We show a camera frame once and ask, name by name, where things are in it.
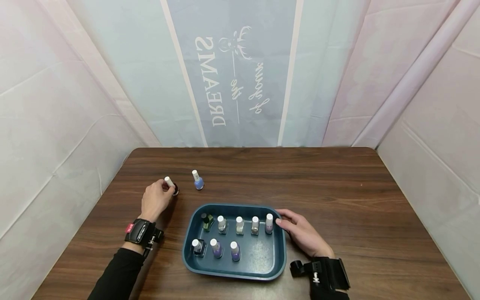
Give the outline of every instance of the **banner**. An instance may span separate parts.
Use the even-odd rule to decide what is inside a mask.
[[[276,146],[296,1],[167,4],[208,146]]]

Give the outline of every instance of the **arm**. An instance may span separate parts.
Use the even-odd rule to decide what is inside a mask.
[[[277,225],[288,232],[290,238],[308,256],[335,258],[332,247],[325,242],[304,216],[288,209],[277,209],[276,211],[282,216],[281,219],[275,220]],[[335,293],[331,293],[320,285],[312,283],[312,280],[310,280],[310,298],[312,300],[349,300],[347,291],[336,290]]]
[[[142,213],[138,218],[156,222],[167,208],[174,191],[175,187],[168,188],[163,179],[149,185],[145,189]],[[113,256],[88,299],[128,299],[145,261],[143,253],[142,246],[125,242]]]

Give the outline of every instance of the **nail polish bottle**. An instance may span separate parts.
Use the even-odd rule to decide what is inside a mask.
[[[240,247],[237,242],[233,241],[230,243],[230,249],[232,249],[232,260],[237,262],[240,260]]]
[[[267,214],[267,220],[265,221],[265,233],[272,234],[273,231],[273,215]]]
[[[178,186],[177,186],[175,183],[173,183],[172,179],[170,179],[170,177],[167,176],[167,177],[165,177],[164,180],[167,182],[167,184],[168,184],[169,187],[175,186],[175,192],[173,192],[173,195],[172,195],[172,196],[178,195],[179,192],[180,192],[180,189],[178,188]]]
[[[215,258],[220,258],[223,255],[223,247],[219,241],[215,239],[210,240],[210,246],[212,246],[213,256]]]
[[[243,219],[241,216],[237,217],[237,234],[243,235]]]
[[[194,239],[192,241],[193,254],[198,257],[203,257],[205,255],[205,242],[204,240]]]
[[[220,234],[227,234],[227,230],[228,230],[227,220],[225,220],[223,216],[218,216],[216,220],[218,221],[218,232],[220,232]]]
[[[212,228],[212,224],[213,224],[213,216],[212,215],[207,215],[206,213],[203,213],[200,215],[200,217],[202,218],[202,220],[204,221],[204,230],[206,232],[210,232],[210,229]]]
[[[202,179],[202,177],[200,177],[200,176],[198,175],[197,170],[193,170],[193,171],[192,171],[192,175],[193,175],[193,179],[195,179],[195,182],[194,182],[195,188],[196,188],[197,190],[203,189],[203,188],[204,188],[204,185],[205,185],[205,184],[204,184],[204,180]]]
[[[258,227],[259,227],[259,225],[260,225],[260,220],[258,219],[257,216],[254,216],[254,217],[252,218],[252,231],[251,231],[251,233],[252,233],[253,235],[258,235]]]

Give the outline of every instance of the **hand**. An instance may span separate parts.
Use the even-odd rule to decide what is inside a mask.
[[[156,222],[160,214],[167,208],[174,192],[175,187],[169,188],[163,179],[147,186],[142,198],[142,214],[138,218]]]
[[[282,219],[275,222],[290,234],[291,239],[310,257],[335,258],[332,247],[318,234],[304,216],[288,209],[276,210]]]

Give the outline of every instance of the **white backdrop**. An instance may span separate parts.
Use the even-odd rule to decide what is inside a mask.
[[[162,145],[350,146],[458,1],[67,2]]]

